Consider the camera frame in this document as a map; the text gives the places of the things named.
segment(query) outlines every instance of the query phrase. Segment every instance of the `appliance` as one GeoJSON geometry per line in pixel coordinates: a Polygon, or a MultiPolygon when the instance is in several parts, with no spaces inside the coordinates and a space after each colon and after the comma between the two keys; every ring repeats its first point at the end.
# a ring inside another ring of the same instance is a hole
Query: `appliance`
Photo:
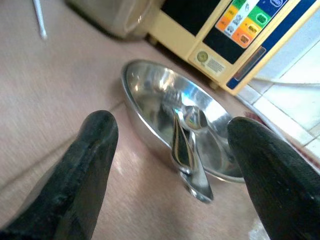
{"type": "Polygon", "coordinates": [[[320,0],[167,0],[149,30],[237,94],[320,7],[320,0]]]}
{"type": "Polygon", "coordinates": [[[102,29],[122,39],[148,33],[164,0],[65,0],[102,29]]]}

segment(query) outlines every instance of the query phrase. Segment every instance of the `bowl rim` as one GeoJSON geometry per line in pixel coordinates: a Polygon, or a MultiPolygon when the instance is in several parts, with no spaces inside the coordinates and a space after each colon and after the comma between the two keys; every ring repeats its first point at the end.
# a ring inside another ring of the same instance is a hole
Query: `bowl rim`
{"type": "MultiPolygon", "coordinates": [[[[143,124],[158,138],[158,140],[160,140],[163,144],[165,144],[168,148],[171,149],[170,144],[168,144],[166,141],[164,141],[162,139],[162,137],[157,133],[156,130],[154,130],[150,124],[144,119],[141,110],[139,109],[136,100],[134,99],[133,95],[131,94],[131,91],[129,89],[129,85],[128,85],[128,81],[127,81],[127,70],[130,66],[134,65],[134,64],[138,64],[138,63],[146,63],[146,64],[152,64],[152,65],[156,65],[158,67],[162,67],[165,68],[167,70],[170,70],[176,74],[178,74],[179,76],[183,77],[186,81],[188,81],[190,84],[192,84],[195,88],[197,88],[198,90],[200,90],[203,94],[207,95],[208,97],[210,97],[211,99],[213,99],[214,101],[216,101],[226,112],[226,114],[228,114],[229,116],[231,116],[226,109],[217,101],[215,100],[212,96],[210,96],[205,90],[203,90],[200,86],[198,86],[197,84],[195,84],[191,79],[189,79],[188,77],[184,76],[183,74],[161,64],[158,62],[154,62],[154,61],[150,61],[150,60],[145,60],[145,59],[134,59],[134,60],[130,60],[129,62],[127,62],[121,69],[121,83],[122,83],[122,87],[125,93],[125,96],[128,98],[128,100],[126,101],[127,103],[129,102],[130,107],[134,110],[134,112],[138,115],[139,119],[143,122],[143,124]]],[[[245,180],[243,177],[235,177],[235,176],[229,176],[229,175],[225,175],[222,174],[218,171],[212,170],[212,169],[208,169],[207,167],[203,166],[205,172],[207,172],[208,174],[212,175],[215,178],[218,178],[221,181],[224,182],[229,182],[229,183],[245,183],[245,180]]]]}

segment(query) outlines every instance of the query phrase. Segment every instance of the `metal bowl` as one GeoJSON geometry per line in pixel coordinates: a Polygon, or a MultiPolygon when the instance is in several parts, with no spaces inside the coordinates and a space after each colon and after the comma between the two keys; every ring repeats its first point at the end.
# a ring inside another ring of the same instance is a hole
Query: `metal bowl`
{"type": "Polygon", "coordinates": [[[197,106],[206,115],[208,126],[218,137],[202,135],[197,150],[205,171],[220,180],[244,183],[229,149],[227,124],[232,117],[199,86],[175,71],[155,62],[134,60],[122,69],[122,86],[130,120],[142,141],[168,166],[173,136],[172,119],[161,107],[166,89],[181,92],[184,106],[197,106]]]}

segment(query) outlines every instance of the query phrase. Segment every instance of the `beige floor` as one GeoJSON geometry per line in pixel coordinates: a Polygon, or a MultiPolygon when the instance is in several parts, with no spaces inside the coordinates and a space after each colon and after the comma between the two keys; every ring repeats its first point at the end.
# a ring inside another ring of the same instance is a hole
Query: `beige floor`
{"type": "Polygon", "coordinates": [[[144,146],[123,103],[120,71],[132,59],[165,64],[195,80],[232,115],[235,98],[163,47],[102,34],[62,0],[42,0],[42,41],[32,1],[0,2],[0,226],[98,109],[118,122],[119,142],[94,240],[249,239],[257,217],[246,187],[212,180],[215,200],[193,199],[177,175],[144,146]]]}

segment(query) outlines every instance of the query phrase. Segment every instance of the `green button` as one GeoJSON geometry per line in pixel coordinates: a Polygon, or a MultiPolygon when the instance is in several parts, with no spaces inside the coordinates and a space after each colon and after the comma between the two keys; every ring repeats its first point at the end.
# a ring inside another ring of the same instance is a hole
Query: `green button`
{"type": "Polygon", "coordinates": [[[255,6],[249,13],[248,17],[263,28],[271,19],[271,17],[266,14],[260,7],[255,6]]]}
{"type": "Polygon", "coordinates": [[[246,0],[233,0],[232,5],[240,9],[245,2],[246,0]]]}

